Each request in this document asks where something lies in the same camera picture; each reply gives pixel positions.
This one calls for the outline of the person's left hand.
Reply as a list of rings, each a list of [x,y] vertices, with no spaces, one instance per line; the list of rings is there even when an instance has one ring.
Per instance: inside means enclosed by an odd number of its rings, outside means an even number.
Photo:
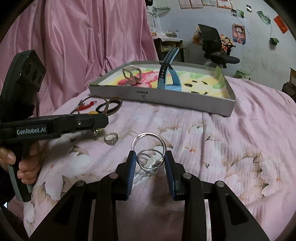
[[[17,177],[23,184],[33,184],[36,182],[41,169],[41,161],[41,147],[39,142],[35,142],[30,148],[29,156],[22,159],[18,164]],[[15,154],[1,147],[1,168],[8,171],[8,165],[13,165],[15,162]]]

